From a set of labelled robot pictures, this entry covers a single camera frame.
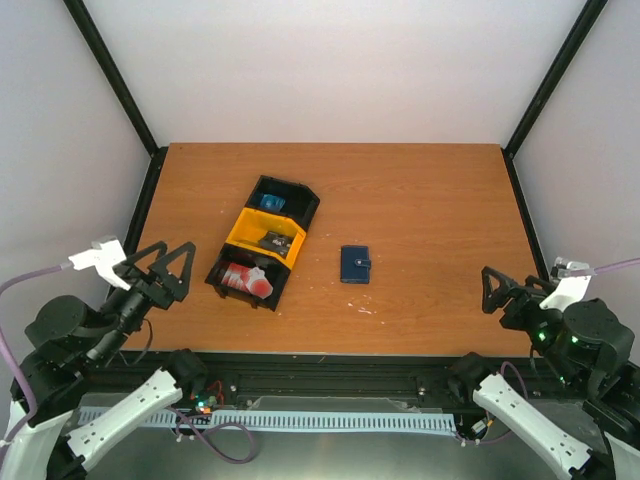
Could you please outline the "blue card holder wallet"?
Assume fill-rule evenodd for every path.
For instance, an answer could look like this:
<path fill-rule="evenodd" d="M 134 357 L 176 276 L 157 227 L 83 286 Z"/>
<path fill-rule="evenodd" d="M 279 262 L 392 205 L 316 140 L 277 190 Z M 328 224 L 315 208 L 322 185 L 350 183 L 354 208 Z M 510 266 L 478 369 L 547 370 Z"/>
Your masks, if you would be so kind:
<path fill-rule="evenodd" d="M 340 281 L 345 284 L 369 284 L 372 261 L 367 246 L 343 245 L 340 259 Z"/>

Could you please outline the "black bin with blue cards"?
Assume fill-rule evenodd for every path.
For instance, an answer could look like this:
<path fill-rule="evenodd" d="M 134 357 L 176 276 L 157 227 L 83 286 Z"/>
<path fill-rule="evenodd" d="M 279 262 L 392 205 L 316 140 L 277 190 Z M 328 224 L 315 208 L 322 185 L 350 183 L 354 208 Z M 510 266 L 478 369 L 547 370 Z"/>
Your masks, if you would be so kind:
<path fill-rule="evenodd" d="M 260 207 L 263 194 L 273 194 L 286 200 L 280 212 L 272 212 Z M 274 215 L 290 218 L 308 231 L 320 205 L 319 197 L 307 186 L 278 178 L 261 175 L 256 182 L 245 206 Z"/>

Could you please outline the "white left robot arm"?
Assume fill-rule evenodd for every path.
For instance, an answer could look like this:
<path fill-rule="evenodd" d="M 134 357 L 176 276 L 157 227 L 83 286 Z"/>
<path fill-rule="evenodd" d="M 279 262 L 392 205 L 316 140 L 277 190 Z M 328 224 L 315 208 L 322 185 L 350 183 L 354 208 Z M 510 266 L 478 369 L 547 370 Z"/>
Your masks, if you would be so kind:
<path fill-rule="evenodd" d="M 99 309 L 63 295 L 47 302 L 25 334 L 34 349 L 18 362 L 8 344 L 1 356 L 14 374 L 7 431 L 1 440 L 4 479 L 83 479 L 100 460 L 151 415 L 180 400 L 197 402 L 208 390 L 207 369 L 189 349 L 172 352 L 132 393 L 88 425 L 63 428 L 95 374 L 119 354 L 150 310 L 166 310 L 188 292 L 196 247 L 175 250 L 159 241 L 126 255 L 106 237 L 58 265 L 28 272 L 8 288 L 40 276 L 93 268 L 113 287 Z"/>

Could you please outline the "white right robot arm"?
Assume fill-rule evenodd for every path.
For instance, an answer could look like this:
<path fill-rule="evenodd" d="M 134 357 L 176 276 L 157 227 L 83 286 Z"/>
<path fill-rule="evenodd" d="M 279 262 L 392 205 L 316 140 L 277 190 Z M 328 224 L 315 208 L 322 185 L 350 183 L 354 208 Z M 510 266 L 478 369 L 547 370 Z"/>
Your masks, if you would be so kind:
<path fill-rule="evenodd" d="M 532 389 L 512 386 L 505 371 L 471 352 L 450 369 L 448 388 L 461 405 L 481 408 L 522 440 L 559 479 L 636 479 L 639 476 L 639 367 L 630 359 L 634 332 L 607 304 L 587 299 L 593 277 L 637 265 L 631 259 L 601 267 L 557 259 L 549 281 L 518 283 L 491 268 L 481 271 L 484 313 L 502 313 L 503 328 L 530 341 L 529 366 L 546 366 L 536 386 L 580 401 L 604 448 L 576 439 L 536 409 Z"/>

